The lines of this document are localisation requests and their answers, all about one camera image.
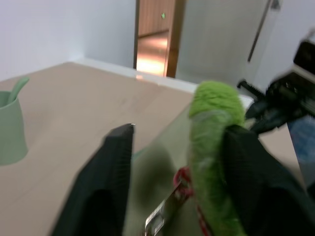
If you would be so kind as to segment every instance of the white door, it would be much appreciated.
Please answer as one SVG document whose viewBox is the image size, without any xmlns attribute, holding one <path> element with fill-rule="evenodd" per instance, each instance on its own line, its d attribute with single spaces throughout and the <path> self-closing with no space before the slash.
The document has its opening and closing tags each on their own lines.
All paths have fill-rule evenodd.
<svg viewBox="0 0 315 236">
<path fill-rule="evenodd" d="M 249 77 L 255 74 L 275 21 L 272 3 L 188 0 L 176 78 L 195 83 L 214 79 L 233 86 L 242 78 L 254 79 Z M 252 50 L 259 26 L 262 30 Z"/>
</svg>

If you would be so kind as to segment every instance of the wooden floor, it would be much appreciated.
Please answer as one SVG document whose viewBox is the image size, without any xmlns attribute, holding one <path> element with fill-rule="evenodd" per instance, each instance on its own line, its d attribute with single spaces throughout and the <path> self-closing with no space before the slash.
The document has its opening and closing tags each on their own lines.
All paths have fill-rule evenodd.
<svg viewBox="0 0 315 236">
<path fill-rule="evenodd" d="M 138 39 L 137 70 L 164 76 L 168 32 Z"/>
</svg>

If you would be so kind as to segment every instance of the blue jeans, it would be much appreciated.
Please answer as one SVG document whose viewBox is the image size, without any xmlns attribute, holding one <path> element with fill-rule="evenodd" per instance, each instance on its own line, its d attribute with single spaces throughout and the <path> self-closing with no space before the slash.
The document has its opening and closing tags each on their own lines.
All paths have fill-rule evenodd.
<svg viewBox="0 0 315 236">
<path fill-rule="evenodd" d="M 315 119 L 307 116 L 288 123 L 306 186 L 315 181 Z"/>
</svg>

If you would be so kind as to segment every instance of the green spoon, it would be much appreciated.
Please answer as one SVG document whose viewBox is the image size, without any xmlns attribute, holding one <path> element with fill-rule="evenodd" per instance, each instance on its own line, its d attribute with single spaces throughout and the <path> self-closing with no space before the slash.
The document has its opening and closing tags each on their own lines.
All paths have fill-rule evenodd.
<svg viewBox="0 0 315 236">
<path fill-rule="evenodd" d="M 7 104 L 10 104 L 11 102 L 13 102 L 13 101 L 17 98 L 17 96 L 18 96 L 20 90 L 24 87 L 24 85 L 25 85 L 29 80 L 30 80 L 30 79 L 29 79 L 28 77 L 24 77 L 24 78 L 21 78 L 21 79 L 15 84 L 15 86 L 13 87 L 13 89 L 12 89 L 10 95 L 9 95 L 8 103 L 7 103 Z"/>
</svg>

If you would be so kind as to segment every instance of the green cup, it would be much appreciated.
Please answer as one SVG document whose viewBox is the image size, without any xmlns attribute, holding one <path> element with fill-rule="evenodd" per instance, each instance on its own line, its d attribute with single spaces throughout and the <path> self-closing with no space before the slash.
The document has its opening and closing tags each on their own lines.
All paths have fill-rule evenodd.
<svg viewBox="0 0 315 236">
<path fill-rule="evenodd" d="M 8 103 L 11 92 L 0 91 L 0 165 L 23 159 L 27 152 L 19 99 Z"/>
</svg>

